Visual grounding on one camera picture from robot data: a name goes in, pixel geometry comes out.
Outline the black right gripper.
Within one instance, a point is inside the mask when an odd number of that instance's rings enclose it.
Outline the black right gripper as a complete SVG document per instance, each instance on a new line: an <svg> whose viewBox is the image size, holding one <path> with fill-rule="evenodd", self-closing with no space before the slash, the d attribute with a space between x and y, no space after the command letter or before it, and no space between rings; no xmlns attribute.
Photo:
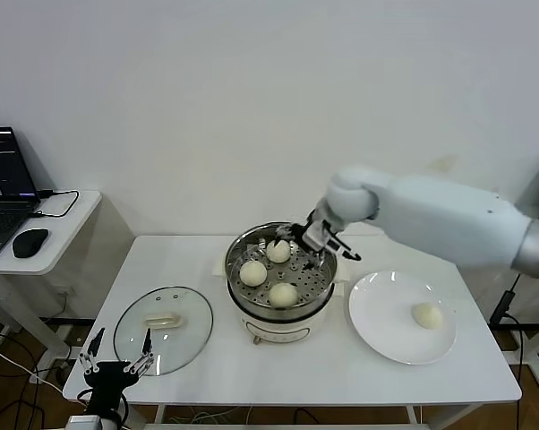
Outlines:
<svg viewBox="0 0 539 430"><path fill-rule="evenodd" d="M360 262L361 255L336 236L339 221L340 218L331 209L314 209L304 224L279 226L276 238L295 241L307 252L329 250L347 260Z"/></svg>

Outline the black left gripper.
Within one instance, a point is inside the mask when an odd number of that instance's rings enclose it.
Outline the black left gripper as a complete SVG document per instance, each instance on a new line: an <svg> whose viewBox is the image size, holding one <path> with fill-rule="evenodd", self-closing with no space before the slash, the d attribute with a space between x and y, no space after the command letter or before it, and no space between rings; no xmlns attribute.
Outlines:
<svg viewBox="0 0 539 430"><path fill-rule="evenodd" d="M90 340L85 352L79 354L84 370L84 380L91 388L86 408L88 415L112 415L117 412L123 391L139 381L138 374L145 374L154 363L152 352L151 328L145 333L141 355L131 364L129 362L100 362L97 354L105 329L101 328Z"/></svg>

